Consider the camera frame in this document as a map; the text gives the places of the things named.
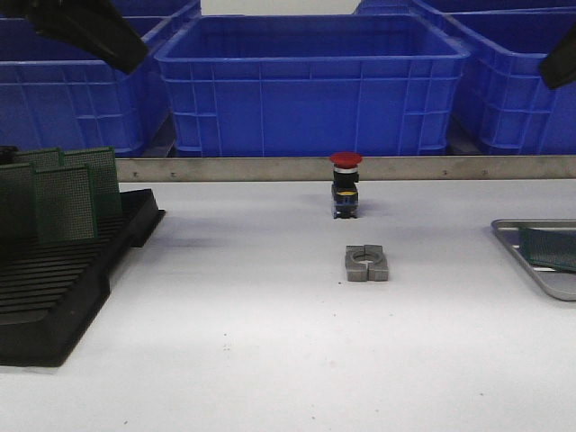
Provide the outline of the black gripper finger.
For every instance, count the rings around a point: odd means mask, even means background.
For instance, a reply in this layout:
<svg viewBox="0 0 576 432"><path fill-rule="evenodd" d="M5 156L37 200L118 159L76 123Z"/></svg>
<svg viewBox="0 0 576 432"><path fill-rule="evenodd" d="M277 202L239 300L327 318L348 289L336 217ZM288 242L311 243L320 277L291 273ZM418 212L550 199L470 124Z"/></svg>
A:
<svg viewBox="0 0 576 432"><path fill-rule="evenodd" d="M549 89L558 89L575 81L575 31L562 37L538 70Z"/></svg>
<svg viewBox="0 0 576 432"><path fill-rule="evenodd" d="M65 42L96 56L92 52L86 30L88 24L86 2L27 1L24 3L24 17L39 35ZM114 68L125 74L135 70L135 67Z"/></svg>
<svg viewBox="0 0 576 432"><path fill-rule="evenodd" d="M137 68L149 50L111 1L87 1L92 52L113 68Z"/></svg>

